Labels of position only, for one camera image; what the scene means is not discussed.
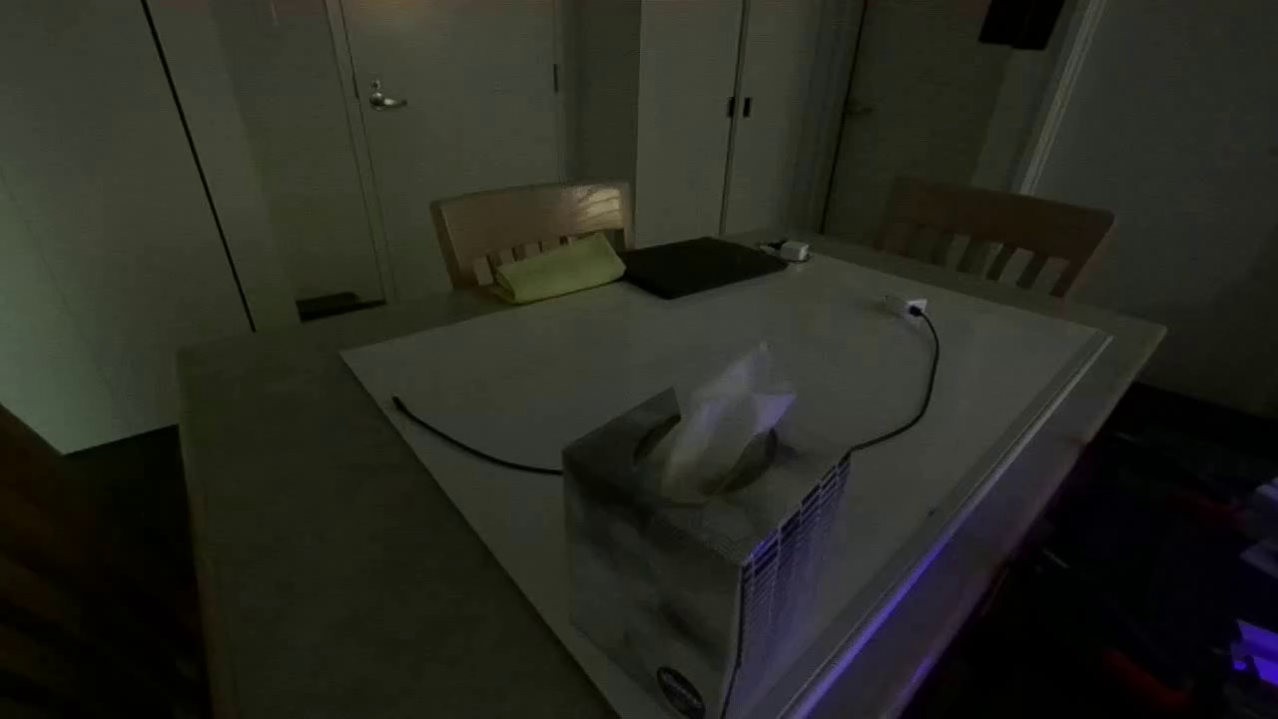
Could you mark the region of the black laptop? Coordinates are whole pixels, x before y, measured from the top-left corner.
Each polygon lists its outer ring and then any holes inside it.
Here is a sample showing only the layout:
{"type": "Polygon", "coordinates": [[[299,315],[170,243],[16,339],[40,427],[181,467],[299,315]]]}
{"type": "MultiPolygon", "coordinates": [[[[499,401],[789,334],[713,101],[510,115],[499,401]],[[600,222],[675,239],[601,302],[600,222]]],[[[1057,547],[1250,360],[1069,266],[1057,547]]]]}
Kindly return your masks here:
{"type": "Polygon", "coordinates": [[[777,254],[732,239],[677,239],[623,254],[623,279],[657,300],[677,300],[771,270],[781,270],[777,254]]]}

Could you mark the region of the yellow folded cloth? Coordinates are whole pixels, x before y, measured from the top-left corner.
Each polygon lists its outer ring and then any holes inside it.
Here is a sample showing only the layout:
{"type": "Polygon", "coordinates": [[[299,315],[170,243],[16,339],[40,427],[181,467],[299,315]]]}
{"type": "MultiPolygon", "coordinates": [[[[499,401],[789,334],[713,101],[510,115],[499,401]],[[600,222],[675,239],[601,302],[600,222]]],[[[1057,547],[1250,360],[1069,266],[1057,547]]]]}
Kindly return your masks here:
{"type": "Polygon", "coordinates": [[[608,235],[572,239],[544,254],[510,260],[495,270],[495,295],[506,302],[539,302],[588,288],[615,283],[623,260],[608,235]]]}

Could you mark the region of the grey tissue box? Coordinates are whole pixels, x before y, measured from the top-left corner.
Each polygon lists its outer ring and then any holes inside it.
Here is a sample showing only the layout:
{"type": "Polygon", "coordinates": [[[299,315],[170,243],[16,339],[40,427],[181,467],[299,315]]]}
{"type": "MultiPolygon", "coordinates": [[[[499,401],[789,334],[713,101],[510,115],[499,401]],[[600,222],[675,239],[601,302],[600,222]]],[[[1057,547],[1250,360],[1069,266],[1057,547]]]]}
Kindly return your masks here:
{"type": "Polygon", "coordinates": [[[751,719],[800,649],[845,457],[755,344],[562,451],[572,623],[675,719],[751,719]]]}

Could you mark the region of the wooden chair near door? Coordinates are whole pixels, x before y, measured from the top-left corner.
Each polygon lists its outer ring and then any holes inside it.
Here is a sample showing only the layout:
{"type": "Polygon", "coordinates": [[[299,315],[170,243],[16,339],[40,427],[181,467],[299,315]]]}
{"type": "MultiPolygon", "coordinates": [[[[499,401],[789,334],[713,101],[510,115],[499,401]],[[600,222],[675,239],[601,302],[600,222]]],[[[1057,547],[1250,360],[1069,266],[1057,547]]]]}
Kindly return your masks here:
{"type": "Polygon", "coordinates": [[[539,254],[601,231],[632,243],[632,183],[522,183],[431,203],[435,235],[455,288],[486,288],[506,260],[539,254]]]}

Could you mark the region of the white closet doors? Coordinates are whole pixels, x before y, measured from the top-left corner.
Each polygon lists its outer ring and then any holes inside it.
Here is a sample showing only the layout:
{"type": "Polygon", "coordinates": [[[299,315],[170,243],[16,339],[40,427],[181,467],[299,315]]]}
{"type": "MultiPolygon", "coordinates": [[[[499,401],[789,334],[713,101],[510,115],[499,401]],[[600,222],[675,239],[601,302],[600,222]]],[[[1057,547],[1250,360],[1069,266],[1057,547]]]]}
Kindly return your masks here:
{"type": "Polygon", "coordinates": [[[639,0],[644,243],[804,222],[856,13],[857,0],[639,0]]]}

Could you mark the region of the white table mat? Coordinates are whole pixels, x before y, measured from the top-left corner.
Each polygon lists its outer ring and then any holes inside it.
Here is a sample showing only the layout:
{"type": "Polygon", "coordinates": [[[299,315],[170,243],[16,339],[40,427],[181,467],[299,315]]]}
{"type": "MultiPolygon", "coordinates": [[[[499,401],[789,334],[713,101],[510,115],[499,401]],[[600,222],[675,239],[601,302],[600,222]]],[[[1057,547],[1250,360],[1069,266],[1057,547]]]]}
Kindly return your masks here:
{"type": "Polygon", "coordinates": [[[620,719],[800,714],[1110,350],[844,260],[347,354],[620,719]]]}

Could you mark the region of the wooden chair at side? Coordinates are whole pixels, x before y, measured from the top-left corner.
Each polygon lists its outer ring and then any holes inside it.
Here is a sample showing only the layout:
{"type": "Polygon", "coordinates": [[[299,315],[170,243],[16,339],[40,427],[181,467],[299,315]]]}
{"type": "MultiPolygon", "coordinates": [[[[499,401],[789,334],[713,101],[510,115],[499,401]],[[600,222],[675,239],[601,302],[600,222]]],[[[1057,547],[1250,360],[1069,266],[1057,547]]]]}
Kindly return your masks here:
{"type": "Polygon", "coordinates": [[[1110,228],[1099,208],[900,174],[872,248],[1062,300],[1110,228]]]}

